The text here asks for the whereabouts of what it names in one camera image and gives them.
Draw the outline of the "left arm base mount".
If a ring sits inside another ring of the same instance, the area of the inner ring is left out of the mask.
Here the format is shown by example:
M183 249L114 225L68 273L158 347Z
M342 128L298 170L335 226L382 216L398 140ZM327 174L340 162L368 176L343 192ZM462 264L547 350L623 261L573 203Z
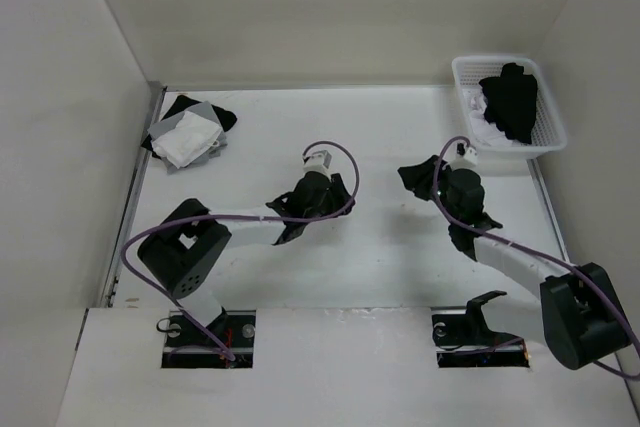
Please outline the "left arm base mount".
M179 312L156 323L156 331L164 336L161 367L164 369L251 369L256 340L255 311L226 311L211 327L218 340L234 359L229 360L222 348Z

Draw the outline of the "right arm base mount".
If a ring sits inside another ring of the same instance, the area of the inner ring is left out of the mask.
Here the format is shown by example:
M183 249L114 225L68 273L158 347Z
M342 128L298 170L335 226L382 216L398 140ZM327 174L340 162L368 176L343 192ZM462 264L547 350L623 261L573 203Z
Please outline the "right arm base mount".
M439 368L528 368L525 342L513 334L492 331L482 308L506 296L504 291L489 291L469 300L461 308L432 311L432 340Z

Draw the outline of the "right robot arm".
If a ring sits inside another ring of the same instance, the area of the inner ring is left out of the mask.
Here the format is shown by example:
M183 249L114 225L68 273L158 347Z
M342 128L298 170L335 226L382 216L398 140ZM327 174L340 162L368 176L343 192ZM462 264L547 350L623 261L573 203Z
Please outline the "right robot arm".
M501 272L538 301L523 311L497 306L503 291L468 301L463 327L471 340L487 342L497 333L530 338L570 370L638 347L606 270L595 263L575 266L500 236L502 226L485 211L485 189L476 172L433 155L398 174L407 191L436 205L459 252Z

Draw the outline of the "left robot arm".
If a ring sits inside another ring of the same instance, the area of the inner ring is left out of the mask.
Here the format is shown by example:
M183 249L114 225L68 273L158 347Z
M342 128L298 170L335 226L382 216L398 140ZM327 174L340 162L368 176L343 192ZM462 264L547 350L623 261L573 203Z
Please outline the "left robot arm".
M192 336L210 346L223 337L227 312L206 280L224 251L287 244L310 223L347 215L354 204L340 174L315 171L305 173L293 190L254 210L213 215L190 198L147 235L137 256L162 291L177 301Z

